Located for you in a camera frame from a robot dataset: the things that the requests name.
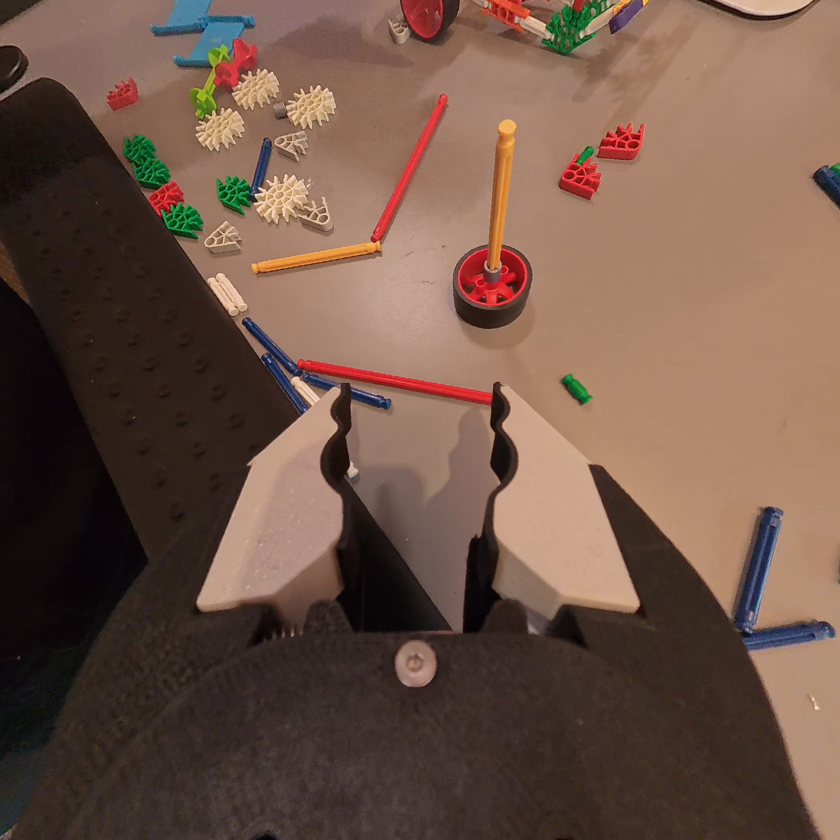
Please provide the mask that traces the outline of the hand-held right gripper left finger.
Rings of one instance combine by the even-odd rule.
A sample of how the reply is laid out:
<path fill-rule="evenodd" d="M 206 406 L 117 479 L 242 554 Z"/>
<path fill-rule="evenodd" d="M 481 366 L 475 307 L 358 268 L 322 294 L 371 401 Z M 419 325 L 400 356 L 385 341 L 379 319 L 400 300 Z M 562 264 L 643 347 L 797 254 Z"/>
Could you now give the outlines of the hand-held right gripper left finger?
<path fill-rule="evenodd" d="M 196 599 L 202 613 L 268 605 L 301 626 L 311 604 L 358 599 L 358 547 L 343 497 L 350 387 L 333 388 L 248 464 Z"/>

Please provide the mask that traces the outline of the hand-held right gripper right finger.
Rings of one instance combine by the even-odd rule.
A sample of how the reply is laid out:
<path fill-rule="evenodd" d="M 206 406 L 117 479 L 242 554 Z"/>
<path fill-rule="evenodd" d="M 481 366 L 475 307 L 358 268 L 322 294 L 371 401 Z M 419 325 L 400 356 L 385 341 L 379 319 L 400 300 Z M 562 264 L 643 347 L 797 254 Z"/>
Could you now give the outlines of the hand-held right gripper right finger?
<path fill-rule="evenodd" d="M 591 462 L 509 386 L 493 386 L 490 467 L 499 484 L 467 559 L 463 630 L 500 599 L 546 623 L 564 606 L 641 606 Z"/>

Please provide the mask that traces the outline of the black wheel red hub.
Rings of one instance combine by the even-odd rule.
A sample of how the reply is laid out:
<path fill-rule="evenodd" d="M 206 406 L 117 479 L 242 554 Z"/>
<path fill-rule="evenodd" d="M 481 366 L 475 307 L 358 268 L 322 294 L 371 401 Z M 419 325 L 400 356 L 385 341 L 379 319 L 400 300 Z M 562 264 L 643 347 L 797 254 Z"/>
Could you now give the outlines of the black wheel red hub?
<path fill-rule="evenodd" d="M 400 1 L 411 32 L 425 43 L 439 41 L 454 23 L 460 1 Z"/>
<path fill-rule="evenodd" d="M 533 273 L 528 258 L 503 245 L 500 274 L 485 277 L 487 246 L 467 251 L 455 266 L 452 280 L 455 311 L 469 325 L 497 329 L 515 321 L 525 309 Z"/>

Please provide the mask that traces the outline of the yellow rod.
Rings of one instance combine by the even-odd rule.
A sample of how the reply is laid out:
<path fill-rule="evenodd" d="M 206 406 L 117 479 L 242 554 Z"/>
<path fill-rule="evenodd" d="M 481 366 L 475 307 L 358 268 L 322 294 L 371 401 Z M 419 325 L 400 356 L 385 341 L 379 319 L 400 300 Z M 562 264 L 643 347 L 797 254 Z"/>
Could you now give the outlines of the yellow rod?
<path fill-rule="evenodd" d="M 290 270 L 306 266 L 315 266 L 342 259 L 353 259 L 356 257 L 369 256 L 380 253 L 382 243 L 380 241 L 367 241 L 357 245 L 346 245 L 337 248 L 327 248 L 301 255 L 290 255 L 277 259 L 262 260 L 252 264 L 251 269 L 255 274 L 267 274 L 280 270 Z"/>
<path fill-rule="evenodd" d="M 511 179 L 513 148 L 517 124 L 511 119 L 504 119 L 498 125 L 493 184 L 490 199 L 490 223 L 488 234 L 487 258 L 490 266 L 497 267 L 501 262 L 501 245 L 505 228 L 508 193 Z"/>

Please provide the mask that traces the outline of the red and green toy model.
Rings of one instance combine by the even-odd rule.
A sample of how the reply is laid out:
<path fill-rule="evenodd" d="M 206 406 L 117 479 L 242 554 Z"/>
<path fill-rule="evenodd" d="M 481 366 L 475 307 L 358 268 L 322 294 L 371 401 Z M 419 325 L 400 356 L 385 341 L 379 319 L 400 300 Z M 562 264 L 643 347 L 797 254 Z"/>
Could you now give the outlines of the red and green toy model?
<path fill-rule="evenodd" d="M 541 46 L 567 56 L 605 28 L 610 35 L 622 31 L 649 1 L 563 2 L 548 23 L 534 17 L 525 2 L 474 1 L 486 16 L 509 29 L 537 38 Z"/>

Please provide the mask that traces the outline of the red long rod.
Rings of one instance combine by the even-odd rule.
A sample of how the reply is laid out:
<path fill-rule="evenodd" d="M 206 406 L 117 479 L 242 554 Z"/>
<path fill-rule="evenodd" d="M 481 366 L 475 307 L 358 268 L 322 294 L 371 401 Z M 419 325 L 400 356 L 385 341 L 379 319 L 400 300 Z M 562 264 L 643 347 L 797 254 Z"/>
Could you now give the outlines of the red long rod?
<path fill-rule="evenodd" d="M 448 95 L 445 93 L 441 93 L 438 97 L 434 108 L 421 132 L 414 148 L 409 157 L 400 178 L 398 179 L 394 190 L 383 209 L 383 212 L 377 221 L 376 225 L 374 226 L 373 233 L 371 234 L 371 242 L 378 244 L 382 241 L 383 237 L 385 236 L 388 228 L 390 227 L 394 216 L 404 198 L 406 190 L 411 183 L 411 180 L 414 177 L 414 174 L 419 166 L 420 161 L 423 158 L 426 148 L 428 147 L 434 132 L 444 115 L 444 112 L 448 105 Z"/>
<path fill-rule="evenodd" d="M 312 360 L 299 360 L 298 367 L 311 375 L 332 377 L 347 382 L 362 382 L 365 384 L 382 385 L 409 392 L 441 396 L 462 402 L 489 405 L 492 393 L 469 389 L 456 385 L 448 385 L 433 381 L 418 380 L 397 374 L 357 369 L 339 364 L 327 364 Z"/>

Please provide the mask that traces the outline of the pair of white rods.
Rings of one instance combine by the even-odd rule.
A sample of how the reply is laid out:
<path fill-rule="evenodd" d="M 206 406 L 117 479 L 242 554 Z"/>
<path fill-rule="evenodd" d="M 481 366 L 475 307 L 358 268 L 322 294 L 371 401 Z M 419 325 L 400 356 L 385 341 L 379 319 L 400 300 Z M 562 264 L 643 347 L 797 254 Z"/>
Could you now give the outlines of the pair of white rods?
<path fill-rule="evenodd" d="M 207 278 L 206 283 L 231 318 L 236 318 L 248 310 L 248 304 L 225 273 L 219 272 L 216 276 Z"/>

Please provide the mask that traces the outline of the lime green plastic piece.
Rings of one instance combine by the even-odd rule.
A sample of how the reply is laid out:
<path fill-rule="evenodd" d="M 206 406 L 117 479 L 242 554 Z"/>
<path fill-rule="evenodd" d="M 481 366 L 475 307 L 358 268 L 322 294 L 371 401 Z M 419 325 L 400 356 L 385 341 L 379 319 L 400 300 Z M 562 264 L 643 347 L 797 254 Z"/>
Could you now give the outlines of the lime green plastic piece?
<path fill-rule="evenodd" d="M 191 104 L 194 106 L 195 115 L 200 120 L 211 112 L 215 112 L 217 105 L 214 99 L 214 92 L 216 90 L 216 65 L 220 61 L 227 61 L 229 59 L 229 50 L 225 45 L 220 45 L 209 50 L 207 59 L 211 66 L 211 71 L 202 87 L 195 87 L 190 90 Z"/>

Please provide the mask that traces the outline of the red double-ended connector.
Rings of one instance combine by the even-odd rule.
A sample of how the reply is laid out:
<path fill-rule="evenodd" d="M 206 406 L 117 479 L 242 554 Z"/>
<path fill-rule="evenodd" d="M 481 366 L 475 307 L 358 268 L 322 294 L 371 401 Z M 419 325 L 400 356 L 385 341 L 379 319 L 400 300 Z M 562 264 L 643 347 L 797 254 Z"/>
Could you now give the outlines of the red double-ended connector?
<path fill-rule="evenodd" d="M 256 66 L 258 50 L 256 45 L 246 43 L 242 38 L 233 39 L 233 52 L 220 56 L 215 66 L 214 85 L 216 88 L 233 90 L 240 77 Z"/>

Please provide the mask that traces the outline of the white document stand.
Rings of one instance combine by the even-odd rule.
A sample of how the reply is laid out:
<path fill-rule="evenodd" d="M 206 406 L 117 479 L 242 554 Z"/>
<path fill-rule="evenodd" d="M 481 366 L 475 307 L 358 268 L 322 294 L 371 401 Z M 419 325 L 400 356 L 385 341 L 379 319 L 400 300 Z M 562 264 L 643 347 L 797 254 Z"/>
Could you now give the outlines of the white document stand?
<path fill-rule="evenodd" d="M 817 1 L 702 1 L 702 3 L 748 19 L 782 19 L 813 6 Z"/>

